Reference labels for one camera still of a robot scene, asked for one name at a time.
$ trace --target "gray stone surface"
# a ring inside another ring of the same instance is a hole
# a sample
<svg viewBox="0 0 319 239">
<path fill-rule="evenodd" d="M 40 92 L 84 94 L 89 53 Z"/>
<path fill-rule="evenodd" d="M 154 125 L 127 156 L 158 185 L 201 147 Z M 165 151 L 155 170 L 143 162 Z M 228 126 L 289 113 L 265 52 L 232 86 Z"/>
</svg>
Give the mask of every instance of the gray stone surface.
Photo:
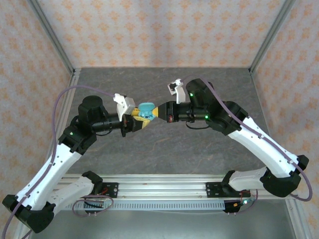
<svg viewBox="0 0 319 239">
<path fill-rule="evenodd" d="M 156 106 L 174 100 L 167 84 L 190 74 L 201 74 L 225 101 L 242 106 L 265 131 L 253 81 L 243 68 L 84 68 L 79 85 L 110 93 L 126 94 L 138 105 Z M 69 122 L 88 95 L 101 96 L 109 112 L 116 111 L 113 99 L 86 89 L 77 89 Z M 204 126 L 203 122 L 193 126 Z M 229 137 L 211 129 L 190 130 L 184 122 L 153 120 L 146 128 L 121 137 L 119 130 L 99 137 L 68 173 L 92 170 L 99 174 L 225 174 L 228 170 L 253 170 L 263 163 L 249 150 Z"/>
</svg>

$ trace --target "black cable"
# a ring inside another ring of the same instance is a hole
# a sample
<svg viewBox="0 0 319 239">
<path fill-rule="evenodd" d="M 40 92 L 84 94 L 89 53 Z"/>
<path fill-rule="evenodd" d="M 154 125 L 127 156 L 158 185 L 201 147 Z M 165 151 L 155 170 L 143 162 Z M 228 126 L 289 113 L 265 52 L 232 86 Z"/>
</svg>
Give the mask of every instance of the black cable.
<svg viewBox="0 0 319 239">
<path fill-rule="evenodd" d="M 109 133 L 111 133 L 112 131 L 109 131 L 109 132 L 107 132 L 107 133 L 105 133 L 105 134 L 96 134 L 97 136 L 106 136 L 106 135 L 108 135 Z"/>
<path fill-rule="evenodd" d="M 90 203 L 87 203 L 87 202 L 84 202 L 84 204 L 86 204 L 86 205 L 88 205 L 88 206 L 90 206 L 92 208 L 103 208 L 101 206 L 93 205 L 93 204 L 90 204 Z"/>
<path fill-rule="evenodd" d="M 207 127 L 200 127 L 200 128 L 194 128 L 194 127 L 189 126 L 189 125 L 187 124 L 187 122 L 189 122 L 189 121 L 186 121 L 185 124 L 186 124 L 187 128 L 189 128 L 189 129 L 207 129 L 207 128 L 209 128 L 209 126 L 207 126 Z"/>
</svg>

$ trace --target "orange floral pattern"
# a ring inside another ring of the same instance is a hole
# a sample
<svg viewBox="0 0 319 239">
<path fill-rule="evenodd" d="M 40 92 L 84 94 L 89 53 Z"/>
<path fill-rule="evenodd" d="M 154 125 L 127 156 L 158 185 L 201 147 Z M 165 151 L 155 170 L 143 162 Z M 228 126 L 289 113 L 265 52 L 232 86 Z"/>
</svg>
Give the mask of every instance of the orange floral pattern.
<svg viewBox="0 0 319 239">
<path fill-rule="evenodd" d="M 74 67 L 249 67 L 283 2 L 40 0 Z"/>
<path fill-rule="evenodd" d="M 42 166 L 57 94 L 70 76 L 27 1 L 0 1 L 0 200 Z M 0 231 L 9 213 L 0 206 Z M 7 238 L 13 238 L 14 225 Z"/>
<path fill-rule="evenodd" d="M 318 19 L 317 0 L 297 1 L 254 77 L 272 137 L 310 160 L 306 173 L 314 197 L 303 206 L 314 238 L 319 235 Z M 305 183 L 299 192 L 307 196 Z"/>
</svg>

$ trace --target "cyan plastic toy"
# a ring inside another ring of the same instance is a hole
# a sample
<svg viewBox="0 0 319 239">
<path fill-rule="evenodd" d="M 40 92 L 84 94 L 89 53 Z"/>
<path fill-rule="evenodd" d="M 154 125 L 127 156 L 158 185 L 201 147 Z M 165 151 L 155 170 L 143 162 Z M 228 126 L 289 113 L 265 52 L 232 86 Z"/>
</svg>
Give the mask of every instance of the cyan plastic toy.
<svg viewBox="0 0 319 239">
<path fill-rule="evenodd" d="M 155 109 L 155 105 L 153 103 L 140 103 L 139 104 L 139 116 L 148 120 L 154 120 L 155 115 L 153 115 L 152 110 Z"/>
</svg>

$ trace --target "wallpaper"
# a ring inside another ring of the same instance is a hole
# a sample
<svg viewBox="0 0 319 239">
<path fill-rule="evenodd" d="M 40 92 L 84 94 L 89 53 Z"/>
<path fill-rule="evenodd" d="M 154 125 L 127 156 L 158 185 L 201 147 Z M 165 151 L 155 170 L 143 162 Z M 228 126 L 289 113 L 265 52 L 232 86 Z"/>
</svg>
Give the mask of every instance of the wallpaper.
<svg viewBox="0 0 319 239">
<path fill-rule="evenodd" d="M 74 67 L 249 67 L 284 0 L 40 0 Z"/>
<path fill-rule="evenodd" d="M 314 197 L 303 203 L 314 238 L 319 235 L 319 4 L 297 0 L 254 77 L 272 137 L 306 155 Z M 300 186 L 308 196 L 305 184 Z"/>
<path fill-rule="evenodd" d="M 70 76 L 27 1 L 0 1 L 0 201 L 42 166 L 53 101 Z M 0 205 L 0 232 L 9 212 Z M 14 226 L 7 238 L 13 238 Z"/>
</svg>

